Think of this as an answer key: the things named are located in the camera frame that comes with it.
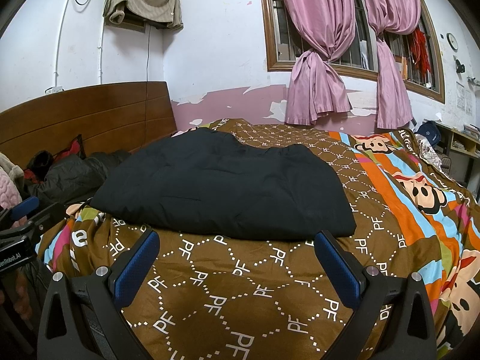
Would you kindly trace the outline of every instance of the red decoration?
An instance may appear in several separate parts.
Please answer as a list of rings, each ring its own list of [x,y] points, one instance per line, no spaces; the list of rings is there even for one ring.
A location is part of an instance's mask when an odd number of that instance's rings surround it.
[[[427,38],[420,28],[417,27],[414,32],[408,36],[408,40],[415,68],[420,71],[423,78],[426,78],[427,71],[431,73],[431,66],[428,60]]]

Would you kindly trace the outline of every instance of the dark jacket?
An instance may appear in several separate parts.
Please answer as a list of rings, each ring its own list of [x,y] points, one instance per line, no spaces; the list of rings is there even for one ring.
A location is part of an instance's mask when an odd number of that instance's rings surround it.
[[[259,149],[208,128],[139,150],[90,204],[133,223],[240,239],[346,237],[356,227],[337,173],[308,148]]]
[[[82,160],[71,154],[50,167],[43,183],[28,185],[27,190],[31,196],[39,198],[42,207],[55,202],[66,206],[84,202],[129,155],[123,150],[112,154],[96,152]]]

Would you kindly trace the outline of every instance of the bedspread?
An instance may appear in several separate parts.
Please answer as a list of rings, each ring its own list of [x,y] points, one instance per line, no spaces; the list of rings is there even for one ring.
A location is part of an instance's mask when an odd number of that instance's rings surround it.
[[[439,356],[470,330],[480,310],[479,207],[467,190],[420,159],[411,131],[361,137],[242,119],[210,128],[256,147],[301,143],[328,162],[357,223],[352,237],[338,239],[342,247],[385,275],[422,274]],[[52,271],[88,275],[112,264],[147,226],[87,207],[45,233],[39,256]],[[351,315],[311,240],[156,231],[158,259],[122,311],[155,359],[318,359]],[[389,310],[383,307],[362,359],[373,353]]]

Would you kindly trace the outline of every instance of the red cloth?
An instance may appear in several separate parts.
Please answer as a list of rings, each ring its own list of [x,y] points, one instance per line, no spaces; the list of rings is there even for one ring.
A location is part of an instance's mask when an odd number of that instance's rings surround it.
[[[427,37],[420,28],[417,27],[415,31],[409,35],[408,40],[415,67],[420,71],[421,76],[426,78],[427,71],[431,73],[431,66],[428,60]]]
[[[81,144],[79,142],[79,140],[81,140],[81,139],[82,139],[81,136],[75,138],[71,142],[70,147],[68,149],[62,150],[59,153],[57,153],[53,157],[53,163],[56,163],[57,161],[61,160],[62,158],[65,158],[65,157],[69,156],[70,154],[78,154],[78,153],[83,152],[83,149],[82,149]]]
[[[23,171],[23,176],[25,177],[25,180],[30,180],[34,184],[41,183],[41,181],[37,180],[35,173],[33,173],[30,169],[25,169]]]

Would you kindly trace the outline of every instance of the blue gripper pad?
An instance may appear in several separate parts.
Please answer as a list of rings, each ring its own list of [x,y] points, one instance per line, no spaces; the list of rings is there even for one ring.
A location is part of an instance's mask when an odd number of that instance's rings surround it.
[[[30,196],[23,202],[18,203],[15,207],[12,207],[10,211],[10,219],[14,222],[23,218],[25,215],[30,214],[33,210],[36,210],[40,204],[40,200],[36,196]]]
[[[356,310],[361,301],[360,284],[342,256],[322,233],[315,236],[315,255],[325,270],[342,304]]]
[[[159,251],[160,238],[152,231],[115,281],[113,303],[117,310],[133,302]]]

